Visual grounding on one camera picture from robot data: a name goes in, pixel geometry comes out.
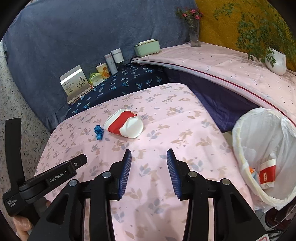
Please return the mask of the person's left hand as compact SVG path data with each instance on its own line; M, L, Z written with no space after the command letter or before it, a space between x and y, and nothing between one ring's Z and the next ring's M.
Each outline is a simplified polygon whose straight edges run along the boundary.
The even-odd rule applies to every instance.
M22 241L27 241L29 238L29 231L31 231L34 226L26 217L22 216L13 217L13 222L18 238Z

